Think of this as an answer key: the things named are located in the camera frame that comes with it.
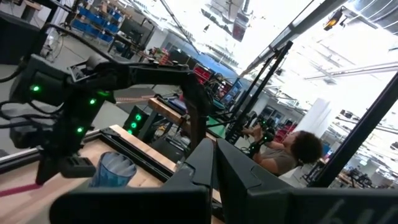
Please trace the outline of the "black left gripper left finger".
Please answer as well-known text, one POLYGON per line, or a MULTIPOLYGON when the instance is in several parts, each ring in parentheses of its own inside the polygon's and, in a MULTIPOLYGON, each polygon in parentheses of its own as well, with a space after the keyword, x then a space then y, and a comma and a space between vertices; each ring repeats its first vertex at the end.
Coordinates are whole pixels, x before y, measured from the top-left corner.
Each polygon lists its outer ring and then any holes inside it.
POLYGON ((160 187, 86 188, 57 198, 51 223, 211 224, 214 145, 203 139, 160 187))

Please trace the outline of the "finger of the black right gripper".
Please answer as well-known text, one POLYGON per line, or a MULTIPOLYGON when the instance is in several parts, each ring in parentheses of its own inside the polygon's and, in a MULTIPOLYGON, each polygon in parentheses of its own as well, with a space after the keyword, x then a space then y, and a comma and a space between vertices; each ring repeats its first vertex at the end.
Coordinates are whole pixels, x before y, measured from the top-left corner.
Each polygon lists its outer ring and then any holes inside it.
POLYGON ((49 157, 42 157, 39 161, 35 183, 44 185, 46 181, 59 173, 58 160, 49 157))
POLYGON ((87 157, 66 157, 60 161, 60 173, 68 179, 94 176, 96 167, 87 157))

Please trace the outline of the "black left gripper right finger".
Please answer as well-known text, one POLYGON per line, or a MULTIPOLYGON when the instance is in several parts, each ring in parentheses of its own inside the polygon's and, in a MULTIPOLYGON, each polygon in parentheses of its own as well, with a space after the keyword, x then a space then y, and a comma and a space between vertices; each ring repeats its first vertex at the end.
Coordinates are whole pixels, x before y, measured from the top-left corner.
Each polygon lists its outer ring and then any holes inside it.
POLYGON ((216 165, 226 223, 397 224, 397 191, 295 188, 224 139, 216 165))

